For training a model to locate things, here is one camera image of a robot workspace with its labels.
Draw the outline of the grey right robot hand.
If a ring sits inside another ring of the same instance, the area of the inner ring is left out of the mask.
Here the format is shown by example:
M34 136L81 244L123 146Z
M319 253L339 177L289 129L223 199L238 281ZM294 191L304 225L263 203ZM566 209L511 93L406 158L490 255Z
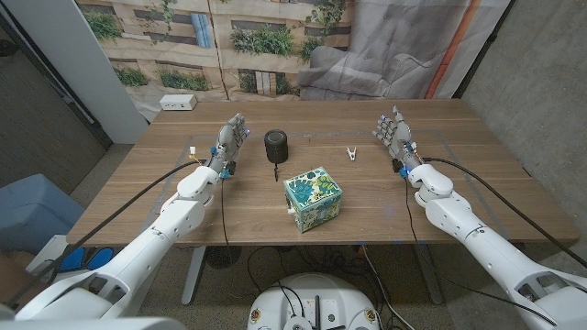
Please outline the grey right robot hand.
M412 139L409 125L395 104L394 118L382 115L372 134L380 140L392 156L393 171L406 178L408 174L424 162L416 151L416 143Z

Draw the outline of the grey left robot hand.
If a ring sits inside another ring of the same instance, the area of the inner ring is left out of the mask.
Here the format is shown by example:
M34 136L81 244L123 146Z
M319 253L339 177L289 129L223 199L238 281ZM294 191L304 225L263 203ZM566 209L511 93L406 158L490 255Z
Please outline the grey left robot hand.
M237 113L220 128L211 158L206 166L216 171L222 179L233 174L239 148L249 133L244 115Z

